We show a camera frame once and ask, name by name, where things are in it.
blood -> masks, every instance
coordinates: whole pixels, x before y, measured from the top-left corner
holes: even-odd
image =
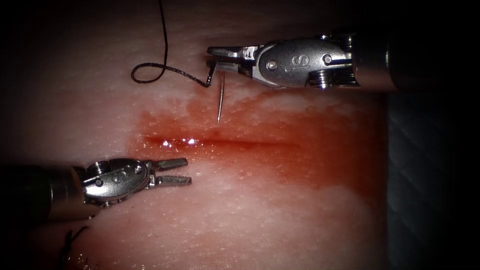
[[[228,104],[217,125],[216,93],[194,91],[201,94],[188,101],[184,114],[168,109],[143,111],[128,141],[128,155],[187,157],[190,162],[212,161],[218,166],[242,162],[254,175],[275,172],[274,178],[263,181],[312,189],[347,186],[374,209],[383,210],[387,149],[380,97],[346,94],[321,105],[322,96],[311,91],[265,90]],[[303,104],[300,109],[266,105],[279,96]],[[182,101],[172,99],[171,104],[180,107]]]

metal pin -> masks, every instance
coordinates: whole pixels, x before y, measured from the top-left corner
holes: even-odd
[[[220,124],[220,114],[222,113],[222,103],[224,102],[225,72],[220,71],[220,100],[218,102],[218,117],[216,123]]]

black suture thread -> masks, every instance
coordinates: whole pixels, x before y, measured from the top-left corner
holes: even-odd
[[[131,74],[130,74],[131,79],[134,82],[136,82],[137,84],[150,84],[150,83],[153,83],[153,82],[157,81],[158,79],[160,79],[164,75],[165,70],[168,70],[168,71],[176,72],[180,75],[183,75],[183,76],[193,80],[194,82],[198,83],[199,85],[201,85],[203,87],[209,87],[212,83],[212,76],[213,76],[213,73],[215,71],[216,63],[215,63],[214,66],[212,66],[210,68],[210,72],[208,74],[206,82],[201,81],[200,79],[188,74],[185,71],[182,71],[178,68],[174,68],[174,67],[171,67],[171,66],[167,65],[167,56],[168,56],[168,53],[169,53],[169,41],[168,41],[168,38],[167,38],[167,28],[165,26],[165,16],[164,16],[164,8],[162,7],[162,0],[158,0],[158,5],[160,6],[161,25],[163,27],[163,39],[165,40],[165,52],[164,52],[164,56],[163,56],[163,64],[159,64],[159,63],[141,63],[141,64],[138,64],[131,71]],[[148,79],[148,80],[137,79],[135,77],[135,72],[137,70],[139,70],[140,68],[145,68],[145,67],[160,68],[161,69],[160,75],[158,75],[154,79]]]
[[[67,263],[67,257],[70,253],[70,250],[72,249],[72,243],[73,241],[79,237],[79,235],[86,229],[88,229],[88,226],[83,226],[80,228],[75,235],[72,237],[72,234],[74,233],[72,230],[69,230],[66,235],[65,235],[65,245],[60,249],[60,252],[58,253],[58,262],[56,264],[56,269],[57,270],[62,270],[65,268],[65,264]]]

